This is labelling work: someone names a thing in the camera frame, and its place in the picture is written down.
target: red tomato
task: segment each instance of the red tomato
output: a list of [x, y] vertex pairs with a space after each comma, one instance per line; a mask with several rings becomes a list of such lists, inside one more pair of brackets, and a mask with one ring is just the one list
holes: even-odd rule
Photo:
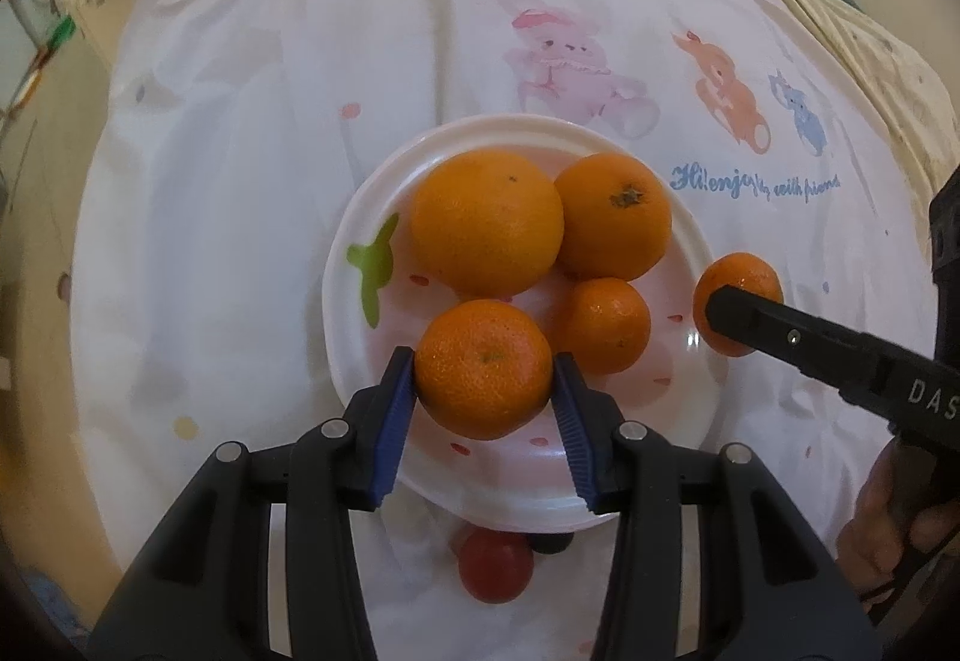
[[515, 600], [534, 573], [534, 554], [523, 534], [477, 528], [459, 554], [460, 581], [488, 605]]

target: finger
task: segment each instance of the finger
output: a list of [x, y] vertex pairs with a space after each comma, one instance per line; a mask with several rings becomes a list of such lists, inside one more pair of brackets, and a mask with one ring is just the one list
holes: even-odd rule
[[894, 445], [894, 440], [888, 442], [872, 465], [867, 482], [864, 482], [856, 498], [858, 514], [885, 510], [889, 506], [894, 495]]
[[960, 525], [960, 501], [950, 501], [925, 509], [910, 527], [910, 544], [920, 552], [930, 552], [947, 534]]
[[904, 555], [904, 541], [886, 512], [859, 512], [848, 524], [851, 544], [880, 572], [891, 573]]
[[858, 549], [856, 530], [848, 522], [837, 538], [837, 566], [858, 593], [866, 593], [889, 581], [889, 573], [882, 572]]
[[879, 596], [874, 597], [873, 599], [867, 599], [863, 602], [863, 611], [870, 612], [876, 605], [882, 605], [883, 602], [889, 599], [893, 594], [894, 590], [891, 588], [889, 591], [884, 591]]

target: orange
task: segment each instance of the orange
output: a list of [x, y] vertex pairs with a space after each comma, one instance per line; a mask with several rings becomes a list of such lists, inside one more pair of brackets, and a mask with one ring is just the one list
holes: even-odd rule
[[525, 157], [477, 149], [444, 161], [416, 190], [410, 218], [424, 271], [456, 292], [504, 298], [533, 287], [563, 240], [563, 205]]
[[536, 323], [502, 301], [468, 301], [427, 326], [416, 392], [453, 434], [498, 439], [530, 422], [550, 395], [553, 359]]
[[784, 303], [784, 289], [781, 288], [776, 271], [756, 255], [749, 252], [734, 252], [714, 260], [693, 290], [693, 322], [700, 335], [714, 350], [728, 357], [742, 357], [751, 354], [752, 347], [733, 341], [720, 335], [707, 324], [707, 300], [714, 290], [725, 284], [732, 284], [741, 290], [762, 295], [778, 304]]
[[643, 297], [620, 279], [576, 284], [563, 302], [552, 332], [554, 349], [572, 353], [588, 374], [630, 368], [650, 341], [650, 310]]
[[637, 279], [670, 244], [670, 201], [656, 175], [629, 155], [590, 155], [556, 181], [565, 234], [558, 260], [581, 279]]

